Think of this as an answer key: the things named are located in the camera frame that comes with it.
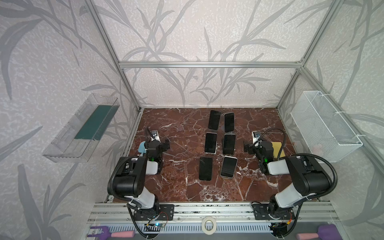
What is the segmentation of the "black phone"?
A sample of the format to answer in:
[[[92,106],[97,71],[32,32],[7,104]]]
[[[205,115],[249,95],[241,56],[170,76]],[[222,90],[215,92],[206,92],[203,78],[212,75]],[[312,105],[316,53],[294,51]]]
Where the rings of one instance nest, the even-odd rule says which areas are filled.
[[[208,157],[200,157],[199,161],[199,180],[211,181],[213,170],[213,159]]]
[[[235,129],[235,114],[234,113],[226,113],[224,114],[225,120],[225,132],[230,133]]]
[[[215,110],[210,111],[209,124],[208,124],[209,129],[218,130],[221,115],[222,113],[219,111],[215,111]]]

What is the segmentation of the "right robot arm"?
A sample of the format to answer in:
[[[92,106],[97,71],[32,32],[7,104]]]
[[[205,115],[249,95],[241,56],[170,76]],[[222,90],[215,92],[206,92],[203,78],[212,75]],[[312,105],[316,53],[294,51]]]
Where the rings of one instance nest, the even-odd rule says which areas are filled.
[[[306,153],[283,156],[284,146],[282,143],[275,155],[272,142],[258,140],[252,144],[244,144],[244,151],[257,157],[263,174],[291,177],[292,183],[271,197],[268,204],[270,215],[277,215],[306,201],[326,196],[338,183],[337,171],[329,161]]]

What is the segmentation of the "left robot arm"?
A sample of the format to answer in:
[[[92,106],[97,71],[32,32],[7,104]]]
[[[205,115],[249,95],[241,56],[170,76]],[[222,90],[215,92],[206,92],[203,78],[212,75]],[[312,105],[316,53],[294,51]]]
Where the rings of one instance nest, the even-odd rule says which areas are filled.
[[[170,149],[170,141],[150,138],[139,146],[138,156],[121,157],[109,183],[108,194],[128,202],[128,208],[137,212],[158,215],[158,197],[145,187],[147,175],[159,175],[164,161],[163,153]]]

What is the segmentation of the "light blue spatula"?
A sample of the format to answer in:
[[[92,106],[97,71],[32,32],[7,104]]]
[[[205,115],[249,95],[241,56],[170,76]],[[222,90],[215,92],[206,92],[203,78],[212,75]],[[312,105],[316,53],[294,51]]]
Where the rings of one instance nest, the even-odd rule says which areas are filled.
[[[139,152],[140,157],[143,157],[145,155],[145,153],[147,152],[145,141],[140,143],[139,148],[138,148],[138,152]]]

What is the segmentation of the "white tape roll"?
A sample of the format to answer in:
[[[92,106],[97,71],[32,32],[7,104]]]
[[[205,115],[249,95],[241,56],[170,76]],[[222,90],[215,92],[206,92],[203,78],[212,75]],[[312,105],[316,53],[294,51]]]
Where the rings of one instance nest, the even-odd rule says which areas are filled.
[[[201,229],[206,235],[213,235],[217,231],[217,222],[211,217],[205,217],[201,224]]]

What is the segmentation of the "purple pink brush left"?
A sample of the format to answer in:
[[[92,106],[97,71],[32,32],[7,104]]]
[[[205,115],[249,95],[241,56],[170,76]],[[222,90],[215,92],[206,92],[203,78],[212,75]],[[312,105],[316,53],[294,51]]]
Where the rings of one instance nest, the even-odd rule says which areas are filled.
[[[111,233],[107,226],[92,226],[91,230],[100,230],[100,233],[88,234],[87,238],[98,238],[99,240],[108,240],[109,238],[133,238],[136,234],[135,231],[123,231]]]

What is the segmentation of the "purple pink scoop right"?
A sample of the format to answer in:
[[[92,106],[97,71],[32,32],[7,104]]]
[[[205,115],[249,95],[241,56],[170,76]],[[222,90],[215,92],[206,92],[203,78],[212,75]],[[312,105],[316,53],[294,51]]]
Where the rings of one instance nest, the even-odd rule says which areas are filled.
[[[297,240],[312,240],[317,238],[321,240],[343,240],[334,224],[319,226],[317,233],[296,234],[296,238]]]

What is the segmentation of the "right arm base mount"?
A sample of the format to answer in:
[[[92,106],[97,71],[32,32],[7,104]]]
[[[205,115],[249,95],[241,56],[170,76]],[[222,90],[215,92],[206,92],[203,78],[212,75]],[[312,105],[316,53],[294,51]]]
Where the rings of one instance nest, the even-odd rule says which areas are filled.
[[[260,202],[252,202],[255,220],[277,220],[291,221],[295,219],[293,208],[280,208],[276,203],[269,202],[262,204]]]

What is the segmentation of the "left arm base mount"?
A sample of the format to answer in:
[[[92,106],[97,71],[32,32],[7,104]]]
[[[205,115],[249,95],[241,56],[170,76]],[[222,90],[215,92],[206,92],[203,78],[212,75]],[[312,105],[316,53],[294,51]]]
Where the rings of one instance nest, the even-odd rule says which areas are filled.
[[[151,209],[141,209],[134,211],[134,219],[136,221],[149,221],[153,218],[160,221],[173,220],[175,213],[175,205],[160,204],[155,205]]]

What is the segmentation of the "clear plastic wall shelf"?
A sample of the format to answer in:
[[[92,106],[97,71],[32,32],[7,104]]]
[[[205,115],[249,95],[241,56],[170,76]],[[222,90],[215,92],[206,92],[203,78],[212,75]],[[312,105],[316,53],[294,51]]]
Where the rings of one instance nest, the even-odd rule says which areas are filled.
[[[86,163],[120,107],[119,99],[90,94],[43,151],[54,163]]]

